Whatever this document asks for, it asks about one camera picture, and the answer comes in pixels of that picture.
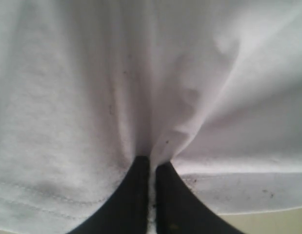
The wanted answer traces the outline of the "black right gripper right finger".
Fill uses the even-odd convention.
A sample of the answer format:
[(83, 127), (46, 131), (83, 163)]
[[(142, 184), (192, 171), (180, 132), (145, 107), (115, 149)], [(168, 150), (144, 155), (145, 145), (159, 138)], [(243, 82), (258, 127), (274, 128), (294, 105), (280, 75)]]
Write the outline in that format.
[(241, 234), (208, 209), (168, 162), (156, 169), (156, 231), (158, 234)]

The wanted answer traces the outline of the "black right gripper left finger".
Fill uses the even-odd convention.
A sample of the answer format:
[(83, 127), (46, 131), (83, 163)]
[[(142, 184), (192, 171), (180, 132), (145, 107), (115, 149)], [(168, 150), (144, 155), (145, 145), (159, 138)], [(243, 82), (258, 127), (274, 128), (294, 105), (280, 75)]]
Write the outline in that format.
[(125, 178), (107, 201), (71, 234), (145, 234), (150, 162), (135, 157)]

